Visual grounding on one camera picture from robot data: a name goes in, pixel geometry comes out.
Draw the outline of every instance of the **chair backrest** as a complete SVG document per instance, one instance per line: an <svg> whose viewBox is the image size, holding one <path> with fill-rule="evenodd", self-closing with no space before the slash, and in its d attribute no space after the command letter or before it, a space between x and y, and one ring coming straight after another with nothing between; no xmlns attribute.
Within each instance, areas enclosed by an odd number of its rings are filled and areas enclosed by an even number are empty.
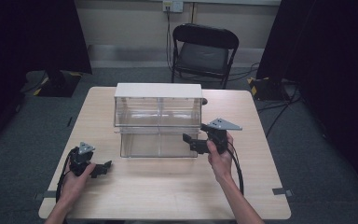
<svg viewBox="0 0 358 224"><path fill-rule="evenodd" d="M237 36L229 30L194 23L177 26L172 38L175 45L176 41L180 41L220 49L236 50L240 44Z"/></svg>

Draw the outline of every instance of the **gray carpet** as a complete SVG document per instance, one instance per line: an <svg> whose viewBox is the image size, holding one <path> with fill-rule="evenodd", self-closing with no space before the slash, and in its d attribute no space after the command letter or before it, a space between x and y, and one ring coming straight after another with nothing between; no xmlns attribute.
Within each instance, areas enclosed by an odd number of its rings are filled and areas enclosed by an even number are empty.
<svg viewBox="0 0 358 224"><path fill-rule="evenodd" d="M232 73L248 70L234 68ZM72 98L35 97L27 92L21 111L0 133L0 223L43 223L37 214L41 201L34 196L47 190L91 87L116 86L118 82L171 82L168 68L98 68L93 73L81 78ZM29 83L24 89L42 76L43 72L28 74ZM202 88L220 89L220 85L204 82ZM229 81L227 89L249 90L249 86L245 78L240 78ZM264 108L281 103L255 104ZM265 131L281 110L277 107L260 112ZM302 101L290 105L271 129L268 143L273 158L283 187L294 196L288 198L292 217L267 223L358 223L358 176L323 135L317 118Z"/></svg>

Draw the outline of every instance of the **black chair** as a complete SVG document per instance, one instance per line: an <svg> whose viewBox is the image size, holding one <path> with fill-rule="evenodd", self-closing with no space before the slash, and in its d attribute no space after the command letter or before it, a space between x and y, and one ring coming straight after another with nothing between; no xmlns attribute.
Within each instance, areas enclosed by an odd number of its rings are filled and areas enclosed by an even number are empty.
<svg viewBox="0 0 358 224"><path fill-rule="evenodd" d="M175 72L189 73L221 79L226 88L229 71L240 41L226 29L186 23L177 26L172 33L173 61L172 83ZM178 49L178 42L183 46Z"/></svg>

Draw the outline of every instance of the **wooden tabletop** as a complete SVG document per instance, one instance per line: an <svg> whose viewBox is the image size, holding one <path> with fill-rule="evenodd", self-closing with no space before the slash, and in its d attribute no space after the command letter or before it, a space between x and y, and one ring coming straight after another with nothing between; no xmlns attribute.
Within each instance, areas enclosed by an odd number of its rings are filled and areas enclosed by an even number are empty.
<svg viewBox="0 0 358 224"><path fill-rule="evenodd" d="M121 158L120 134L115 133L115 87L94 87L81 108L75 127L48 190L56 190L69 150L86 142L94 147L92 161L113 161L107 175L90 179L68 218L125 220L234 219L226 197L216 182L207 155L193 159ZM231 131L240 159L244 194L263 219L287 219L291 211L269 145L248 91L202 90L208 104L202 122L216 118L243 128ZM199 139L206 139L201 133ZM232 175L237 181L233 164ZM39 216L47 218L55 199L46 198Z"/></svg>

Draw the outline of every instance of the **transparent container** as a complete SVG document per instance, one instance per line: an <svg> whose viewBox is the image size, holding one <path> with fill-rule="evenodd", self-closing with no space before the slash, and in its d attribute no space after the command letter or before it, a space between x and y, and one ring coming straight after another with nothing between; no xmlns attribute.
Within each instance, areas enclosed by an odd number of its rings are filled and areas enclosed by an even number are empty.
<svg viewBox="0 0 358 224"><path fill-rule="evenodd" d="M197 138L201 102L197 84L118 83L114 125L121 157L197 157L182 134Z"/></svg>

